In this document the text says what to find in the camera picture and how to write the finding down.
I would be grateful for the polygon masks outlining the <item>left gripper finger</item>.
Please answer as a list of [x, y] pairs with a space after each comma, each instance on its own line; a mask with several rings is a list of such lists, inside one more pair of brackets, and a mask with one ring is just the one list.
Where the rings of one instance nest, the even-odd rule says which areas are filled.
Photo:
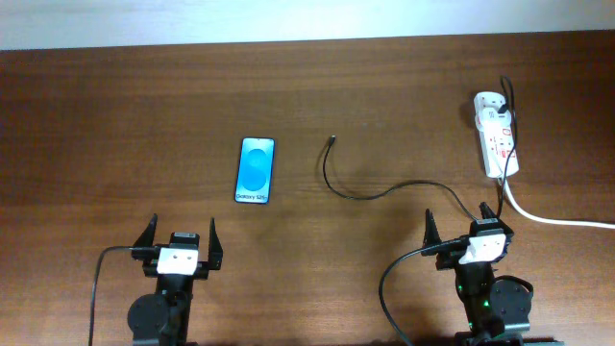
[[158, 223], [158, 216], [154, 213], [145, 230], [141, 233], [134, 243], [135, 248], [152, 247]]
[[209, 224], [208, 269], [220, 269], [223, 260], [223, 248], [215, 228], [215, 219]]

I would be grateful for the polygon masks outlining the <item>blue Samsung Galaxy smartphone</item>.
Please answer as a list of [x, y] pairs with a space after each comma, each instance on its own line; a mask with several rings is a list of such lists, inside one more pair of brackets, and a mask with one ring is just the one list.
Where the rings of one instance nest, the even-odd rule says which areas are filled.
[[242, 139], [234, 192], [237, 203], [265, 205], [269, 202], [275, 147], [273, 138]]

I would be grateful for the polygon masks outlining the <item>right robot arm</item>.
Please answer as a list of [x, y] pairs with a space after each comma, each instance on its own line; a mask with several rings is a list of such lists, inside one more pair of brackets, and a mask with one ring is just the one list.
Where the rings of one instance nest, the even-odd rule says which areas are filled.
[[533, 286], [520, 278], [497, 277], [493, 265], [507, 255], [514, 232], [486, 204], [469, 233], [444, 241], [433, 213], [425, 212], [422, 255], [436, 257], [436, 269], [455, 272], [455, 291], [469, 330], [455, 335], [456, 345], [522, 345], [529, 330]]

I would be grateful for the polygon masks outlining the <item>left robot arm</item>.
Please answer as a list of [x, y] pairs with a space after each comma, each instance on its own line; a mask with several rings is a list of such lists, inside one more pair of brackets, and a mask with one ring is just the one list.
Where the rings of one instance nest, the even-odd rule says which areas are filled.
[[142, 262], [143, 274], [156, 280], [153, 293], [137, 298], [127, 314], [134, 345], [188, 345], [188, 325], [196, 281], [205, 281], [221, 269], [223, 248], [209, 223], [207, 258], [199, 259], [200, 236], [173, 233], [166, 244], [154, 242], [158, 217], [154, 215], [134, 243], [131, 256]]

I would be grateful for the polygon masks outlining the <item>white USB charger adapter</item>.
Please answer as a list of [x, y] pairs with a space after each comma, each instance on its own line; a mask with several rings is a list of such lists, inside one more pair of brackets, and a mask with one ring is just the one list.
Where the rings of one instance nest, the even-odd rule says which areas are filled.
[[506, 118], [506, 102], [500, 93], [479, 92], [474, 98], [474, 105], [480, 121], [501, 121]]

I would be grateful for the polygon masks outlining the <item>white power strip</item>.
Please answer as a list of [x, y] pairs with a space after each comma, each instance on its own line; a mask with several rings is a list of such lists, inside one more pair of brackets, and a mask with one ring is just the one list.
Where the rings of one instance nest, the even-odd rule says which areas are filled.
[[475, 114], [486, 176], [500, 179], [519, 171], [516, 152], [513, 151], [512, 117], [507, 108], [506, 118], [501, 121], [480, 121]]

